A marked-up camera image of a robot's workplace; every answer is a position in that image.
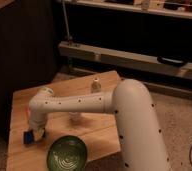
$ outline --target small white object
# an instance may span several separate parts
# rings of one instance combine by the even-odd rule
[[[81,113],[80,112],[69,112],[70,119],[74,122],[78,122],[81,119]]]
[[[99,78],[95,78],[91,84],[91,93],[101,92],[101,84]]]

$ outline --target floor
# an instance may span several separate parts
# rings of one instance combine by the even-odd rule
[[[84,76],[84,74],[71,75],[60,72],[53,81],[72,79],[76,76]],[[151,92],[151,95],[155,102],[173,170],[192,171],[189,160],[189,150],[192,144],[192,99],[155,92]],[[6,157],[7,144],[0,138],[0,171],[5,170]],[[121,166],[121,154],[117,153],[88,163],[85,170],[120,171]]]

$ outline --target green bowl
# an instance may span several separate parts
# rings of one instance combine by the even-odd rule
[[[87,161],[87,148],[76,136],[57,139],[47,155],[49,171],[83,171]]]

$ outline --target speckled floor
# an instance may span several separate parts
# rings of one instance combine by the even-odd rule
[[[59,73],[54,81],[74,76]],[[151,92],[174,171],[192,171],[189,149],[192,144],[192,100]],[[0,138],[0,170],[5,170],[7,144]],[[121,154],[117,153],[88,163],[87,171],[120,171]]]

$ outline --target black dot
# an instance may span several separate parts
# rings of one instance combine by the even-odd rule
[[[127,163],[124,163],[124,165],[125,165],[126,167],[129,167],[129,165],[128,165]]]

